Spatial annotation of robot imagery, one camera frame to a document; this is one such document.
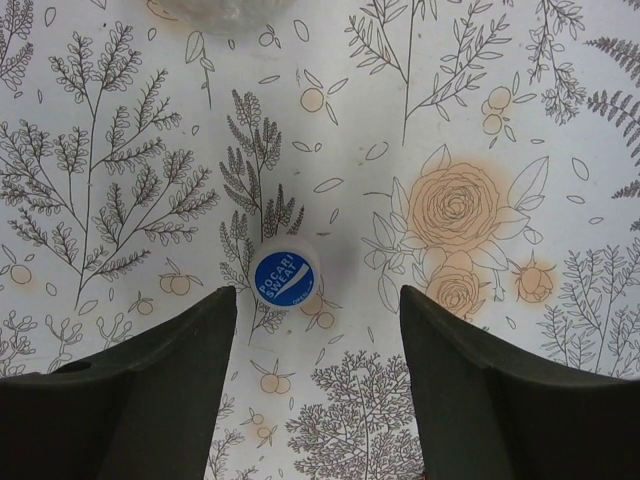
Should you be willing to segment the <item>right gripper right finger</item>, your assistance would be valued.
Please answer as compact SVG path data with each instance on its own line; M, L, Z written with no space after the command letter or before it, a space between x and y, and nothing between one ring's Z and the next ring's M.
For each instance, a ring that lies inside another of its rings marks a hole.
M516 347L401 289L429 479L636 479L639 383Z

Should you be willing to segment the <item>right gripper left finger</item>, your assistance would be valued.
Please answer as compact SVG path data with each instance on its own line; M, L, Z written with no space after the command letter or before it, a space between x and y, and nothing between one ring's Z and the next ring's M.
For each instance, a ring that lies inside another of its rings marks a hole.
M1 382L4 479L201 479L236 327L236 291L49 374Z

